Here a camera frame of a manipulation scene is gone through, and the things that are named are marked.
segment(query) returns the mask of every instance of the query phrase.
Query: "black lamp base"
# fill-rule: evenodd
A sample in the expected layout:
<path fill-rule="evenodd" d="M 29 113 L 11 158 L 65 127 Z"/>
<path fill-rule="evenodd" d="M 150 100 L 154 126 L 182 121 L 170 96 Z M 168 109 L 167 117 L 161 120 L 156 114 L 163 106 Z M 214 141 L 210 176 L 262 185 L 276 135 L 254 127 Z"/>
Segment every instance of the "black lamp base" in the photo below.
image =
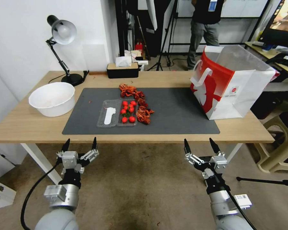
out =
<path fill-rule="evenodd" d="M 84 82 L 84 78 L 80 74 L 72 73 L 70 76 L 64 76 L 61 82 L 67 82 L 73 86 L 77 86 Z"/>

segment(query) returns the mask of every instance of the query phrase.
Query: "clear plastic container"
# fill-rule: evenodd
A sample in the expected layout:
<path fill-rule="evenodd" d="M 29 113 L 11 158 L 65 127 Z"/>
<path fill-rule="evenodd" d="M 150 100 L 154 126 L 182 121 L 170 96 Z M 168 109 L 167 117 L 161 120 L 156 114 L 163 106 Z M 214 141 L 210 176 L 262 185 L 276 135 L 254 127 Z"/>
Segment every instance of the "clear plastic container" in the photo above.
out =
<path fill-rule="evenodd" d="M 123 123 L 122 122 L 122 118 L 123 118 L 123 115 L 121 114 L 121 110 L 124 108 L 123 106 L 123 101 L 127 101 L 128 102 L 128 105 L 130 104 L 131 101 L 135 101 L 134 98 L 130 98 L 130 99 L 123 99 L 123 100 L 120 100 L 120 110 L 119 110 L 119 116 L 118 116 L 118 121 L 117 121 L 117 125 L 118 126 L 135 126 L 138 122 L 137 120 L 137 116 L 136 116 L 136 113 L 138 111 L 138 104 L 136 106 L 134 106 L 134 111 L 133 113 L 131 113 L 131 116 L 135 118 L 135 122 L 134 123 L 131 123 L 129 121 L 129 118 L 128 118 L 128 121 L 126 123 Z"/>
<path fill-rule="evenodd" d="M 120 100 L 120 99 L 118 99 L 118 100 L 105 100 L 102 103 L 102 108 L 100 111 L 100 116 L 98 118 L 97 127 L 111 128 L 117 124 L 117 119 L 118 119 L 118 116 L 120 114 L 120 105 L 122 103 L 121 101 L 122 100 Z M 114 108 L 116 110 L 116 112 L 114 114 L 112 114 L 111 122 L 108 125 L 105 125 L 105 118 L 106 118 L 106 114 L 107 114 L 107 109 L 110 107 Z"/>

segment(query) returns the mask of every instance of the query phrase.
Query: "plastic chair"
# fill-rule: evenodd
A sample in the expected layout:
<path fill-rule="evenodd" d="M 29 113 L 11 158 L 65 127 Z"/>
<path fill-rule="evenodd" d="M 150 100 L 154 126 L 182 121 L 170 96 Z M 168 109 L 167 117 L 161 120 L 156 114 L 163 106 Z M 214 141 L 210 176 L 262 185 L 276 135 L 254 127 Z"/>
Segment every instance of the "plastic chair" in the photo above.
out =
<path fill-rule="evenodd" d="M 284 162 L 288 159 L 288 112 L 272 118 L 264 124 L 264 127 L 268 129 L 273 125 L 280 127 L 284 133 L 285 141 L 271 153 L 268 153 L 263 144 L 255 144 L 260 155 L 260 161 L 257 163 L 257 166 L 265 173 L 271 173 L 277 170 L 288 170 L 288 163 Z"/>

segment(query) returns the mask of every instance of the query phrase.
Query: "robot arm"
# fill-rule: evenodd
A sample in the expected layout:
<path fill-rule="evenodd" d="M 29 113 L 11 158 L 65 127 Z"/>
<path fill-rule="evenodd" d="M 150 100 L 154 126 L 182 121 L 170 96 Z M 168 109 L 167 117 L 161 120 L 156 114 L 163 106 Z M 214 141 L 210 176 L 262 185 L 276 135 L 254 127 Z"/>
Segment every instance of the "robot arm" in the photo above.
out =
<path fill-rule="evenodd" d="M 185 159 L 202 172 L 207 185 L 207 194 L 211 200 L 211 210 L 218 230 L 255 229 L 241 209 L 250 208 L 252 203 L 246 194 L 232 196 L 222 174 L 227 167 L 225 153 L 210 138 L 215 156 L 197 157 L 191 153 L 187 140 L 184 140 Z"/>
<path fill-rule="evenodd" d="M 92 149 L 86 154 L 78 154 L 76 151 L 68 151 L 68 141 L 63 145 L 62 150 L 57 153 L 57 163 L 63 164 L 63 179 L 58 185 L 48 185 L 44 196 L 48 199 L 52 209 L 45 214 L 37 223 L 35 230 L 78 230 L 75 210 L 78 206 L 78 192 L 81 188 L 81 174 L 84 173 L 84 167 L 91 163 L 98 155 L 96 137 Z M 23 205 L 21 214 L 21 224 L 25 230 L 30 230 L 24 223 L 24 210 L 27 200 L 36 185 L 46 176 L 45 174 L 31 189 Z"/>

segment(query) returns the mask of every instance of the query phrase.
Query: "lamp shade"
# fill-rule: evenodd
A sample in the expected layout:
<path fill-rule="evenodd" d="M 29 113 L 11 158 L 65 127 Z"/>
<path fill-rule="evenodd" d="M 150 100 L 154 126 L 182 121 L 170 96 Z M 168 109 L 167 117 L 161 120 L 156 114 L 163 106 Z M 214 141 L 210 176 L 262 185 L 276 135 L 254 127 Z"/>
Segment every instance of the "lamp shade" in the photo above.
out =
<path fill-rule="evenodd" d="M 75 39 L 77 29 L 70 21 L 59 20 L 56 16 L 50 15 L 47 18 L 47 22 L 51 26 L 53 39 L 57 43 L 67 45 Z"/>

